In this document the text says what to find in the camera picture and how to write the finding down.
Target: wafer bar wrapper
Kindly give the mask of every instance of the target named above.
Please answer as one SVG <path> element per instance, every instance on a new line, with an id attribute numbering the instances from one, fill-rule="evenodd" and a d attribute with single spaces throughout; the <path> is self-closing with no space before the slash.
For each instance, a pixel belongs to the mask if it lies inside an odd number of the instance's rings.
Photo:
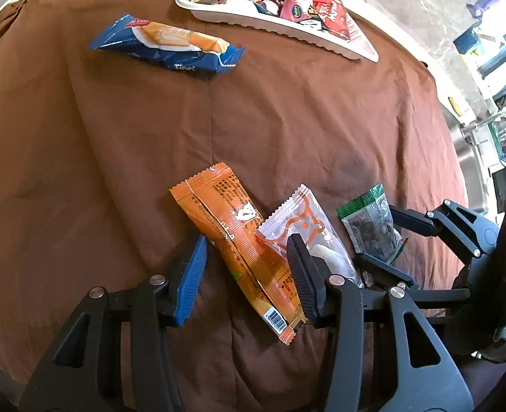
<path id="1" fill-rule="evenodd" d="M 245 51 L 222 38 L 137 19 L 131 14 L 106 28 L 90 48 L 118 51 L 173 70 L 216 73 L 234 68 Z"/>
<path id="2" fill-rule="evenodd" d="M 257 240 L 264 218 L 226 164 L 171 188 L 172 196 L 219 249 L 249 303 L 285 344 L 306 322 L 289 264 Z"/>

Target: orange snack package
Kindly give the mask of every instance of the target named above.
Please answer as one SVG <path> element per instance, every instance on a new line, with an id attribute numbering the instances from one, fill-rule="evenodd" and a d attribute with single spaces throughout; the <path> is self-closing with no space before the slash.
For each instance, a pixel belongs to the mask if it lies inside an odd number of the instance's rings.
<path id="1" fill-rule="evenodd" d="M 256 237 L 264 218 L 232 169 L 220 162 L 170 189 L 218 248 L 249 303 L 285 344 L 304 318 L 287 261 Z"/>

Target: stainless steel sink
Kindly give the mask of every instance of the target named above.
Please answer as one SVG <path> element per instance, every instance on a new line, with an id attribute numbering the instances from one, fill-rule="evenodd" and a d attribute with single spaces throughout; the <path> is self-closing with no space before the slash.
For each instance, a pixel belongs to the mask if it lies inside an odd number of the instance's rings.
<path id="1" fill-rule="evenodd" d="M 489 195 L 487 191 L 487 169 L 482 161 L 475 133 L 469 133 L 466 137 L 461 131 L 461 125 L 457 118 L 444 106 L 443 116 L 447 127 L 450 129 L 451 139 L 455 146 L 455 152 L 459 158 L 461 171 L 463 172 L 468 207 L 478 213 L 487 214 L 489 210 Z"/>

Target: brown tablecloth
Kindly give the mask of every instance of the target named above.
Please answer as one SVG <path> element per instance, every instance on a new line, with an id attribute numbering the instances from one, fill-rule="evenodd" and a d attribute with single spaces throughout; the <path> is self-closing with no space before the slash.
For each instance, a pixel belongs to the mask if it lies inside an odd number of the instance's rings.
<path id="1" fill-rule="evenodd" d="M 247 51 L 207 79 L 87 48 L 127 12 Z M 174 0 L 26 0 L 4 11 L 0 368 L 25 382 L 91 287 L 114 291 L 163 273 L 194 231 L 168 189 L 212 163 L 230 165 L 266 216 L 304 183 L 349 249 L 335 209 L 377 182 L 402 207 L 465 204 L 431 75 L 359 24 L 378 63 L 204 23 Z M 449 287 L 460 268 L 439 240 L 416 236 L 397 264 L 430 288 Z M 187 410 L 307 404 L 324 337 L 303 327 L 280 343 L 211 252 L 192 317 L 171 334 Z"/>

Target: barcode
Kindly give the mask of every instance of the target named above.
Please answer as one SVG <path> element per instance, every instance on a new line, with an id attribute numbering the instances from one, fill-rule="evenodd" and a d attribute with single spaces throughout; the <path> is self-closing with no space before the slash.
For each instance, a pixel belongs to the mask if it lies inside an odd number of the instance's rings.
<path id="1" fill-rule="evenodd" d="M 284 318 L 281 317 L 281 314 L 279 314 L 279 312 L 274 307 L 270 307 L 270 309 L 265 313 L 265 319 L 272 326 L 272 328 L 276 330 L 277 334 L 280 334 L 287 326 Z"/>

